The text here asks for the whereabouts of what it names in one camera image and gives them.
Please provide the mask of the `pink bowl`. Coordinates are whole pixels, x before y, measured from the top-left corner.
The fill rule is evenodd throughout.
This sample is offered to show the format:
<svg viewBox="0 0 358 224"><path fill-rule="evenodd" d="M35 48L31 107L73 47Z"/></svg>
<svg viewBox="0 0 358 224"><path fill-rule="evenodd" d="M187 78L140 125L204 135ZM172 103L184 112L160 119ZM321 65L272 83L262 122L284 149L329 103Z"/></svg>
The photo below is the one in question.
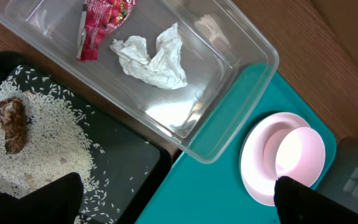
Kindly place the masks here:
<svg viewBox="0 0 358 224"><path fill-rule="evenodd" d="M263 165L275 180L288 176L310 187L322 173L325 162L323 139L312 128L288 128L272 134L263 152Z"/></svg>

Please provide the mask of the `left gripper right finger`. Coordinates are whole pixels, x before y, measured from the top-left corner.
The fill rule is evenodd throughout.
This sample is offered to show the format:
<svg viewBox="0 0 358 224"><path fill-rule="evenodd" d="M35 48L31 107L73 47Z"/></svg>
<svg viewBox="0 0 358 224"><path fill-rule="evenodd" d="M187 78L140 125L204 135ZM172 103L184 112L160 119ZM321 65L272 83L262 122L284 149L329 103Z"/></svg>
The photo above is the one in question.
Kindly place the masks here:
<svg viewBox="0 0 358 224"><path fill-rule="evenodd" d="M274 191L281 224L358 224L358 213L290 177L278 178Z"/></svg>

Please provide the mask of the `white rice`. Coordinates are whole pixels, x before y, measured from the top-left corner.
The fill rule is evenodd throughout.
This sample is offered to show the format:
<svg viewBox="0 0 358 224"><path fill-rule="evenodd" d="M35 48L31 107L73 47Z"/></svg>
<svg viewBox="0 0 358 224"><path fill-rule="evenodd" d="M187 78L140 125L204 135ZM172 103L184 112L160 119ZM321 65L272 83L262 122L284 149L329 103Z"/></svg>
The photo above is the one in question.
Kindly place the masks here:
<svg viewBox="0 0 358 224"><path fill-rule="evenodd" d="M0 84L0 101L22 100L27 122L27 142L18 154L7 154L5 133L0 124L0 193L22 198L64 175L76 172L83 183L83 199L77 223L91 223L99 210L99 182L91 171L96 168L92 147L99 147L80 126L85 116L70 100L34 89L22 91L15 79Z"/></svg>

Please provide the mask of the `brown food piece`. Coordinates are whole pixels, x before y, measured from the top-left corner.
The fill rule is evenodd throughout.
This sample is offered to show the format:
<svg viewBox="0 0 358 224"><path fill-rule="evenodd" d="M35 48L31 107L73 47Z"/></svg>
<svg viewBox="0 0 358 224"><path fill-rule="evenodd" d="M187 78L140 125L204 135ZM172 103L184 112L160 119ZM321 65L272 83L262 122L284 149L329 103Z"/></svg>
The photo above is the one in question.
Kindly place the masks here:
<svg viewBox="0 0 358 224"><path fill-rule="evenodd" d="M0 101L0 124L5 133L6 153L20 153L27 142L25 108L20 98Z"/></svg>

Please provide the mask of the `red snack wrapper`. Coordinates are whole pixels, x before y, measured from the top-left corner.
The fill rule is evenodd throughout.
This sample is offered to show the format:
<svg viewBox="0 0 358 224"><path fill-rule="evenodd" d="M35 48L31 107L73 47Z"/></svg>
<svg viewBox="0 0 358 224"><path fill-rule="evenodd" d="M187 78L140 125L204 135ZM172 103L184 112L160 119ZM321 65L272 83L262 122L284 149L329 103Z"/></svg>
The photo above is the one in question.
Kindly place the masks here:
<svg viewBox="0 0 358 224"><path fill-rule="evenodd" d="M136 0L84 0L76 59L96 60L101 41L125 22L136 2Z"/></svg>

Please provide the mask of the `white napkin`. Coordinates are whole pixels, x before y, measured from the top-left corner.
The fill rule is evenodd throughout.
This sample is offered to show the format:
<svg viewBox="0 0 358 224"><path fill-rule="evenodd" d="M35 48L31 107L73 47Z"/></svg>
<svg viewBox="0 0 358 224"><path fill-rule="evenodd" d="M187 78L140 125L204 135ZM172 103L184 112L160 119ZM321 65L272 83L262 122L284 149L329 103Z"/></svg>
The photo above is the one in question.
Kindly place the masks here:
<svg viewBox="0 0 358 224"><path fill-rule="evenodd" d="M138 35L126 41L113 40L109 48L119 57L126 75L164 90L176 90L187 86L186 73L181 67L183 42L174 23L156 38L157 53L151 57L147 51L147 40Z"/></svg>

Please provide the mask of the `white round plate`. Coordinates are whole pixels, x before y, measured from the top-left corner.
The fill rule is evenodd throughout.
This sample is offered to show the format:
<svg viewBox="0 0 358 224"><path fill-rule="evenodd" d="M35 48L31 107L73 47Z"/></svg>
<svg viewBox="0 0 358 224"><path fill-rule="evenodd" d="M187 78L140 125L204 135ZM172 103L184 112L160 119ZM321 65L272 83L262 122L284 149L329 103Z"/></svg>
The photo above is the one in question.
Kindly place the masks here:
<svg viewBox="0 0 358 224"><path fill-rule="evenodd" d="M295 113L279 112L261 119L248 132L241 147L239 169L248 194L258 203L273 207L276 178L264 169L263 154L268 139L277 131L287 128L309 127Z"/></svg>

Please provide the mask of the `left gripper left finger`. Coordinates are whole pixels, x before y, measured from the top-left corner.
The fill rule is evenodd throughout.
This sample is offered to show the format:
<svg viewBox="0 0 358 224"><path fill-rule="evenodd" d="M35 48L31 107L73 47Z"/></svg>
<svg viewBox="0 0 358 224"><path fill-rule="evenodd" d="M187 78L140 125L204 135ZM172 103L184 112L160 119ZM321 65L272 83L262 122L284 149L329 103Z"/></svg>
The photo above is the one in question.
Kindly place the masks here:
<svg viewBox="0 0 358 224"><path fill-rule="evenodd" d="M83 198L76 172L22 197L0 193L0 223L73 223Z"/></svg>

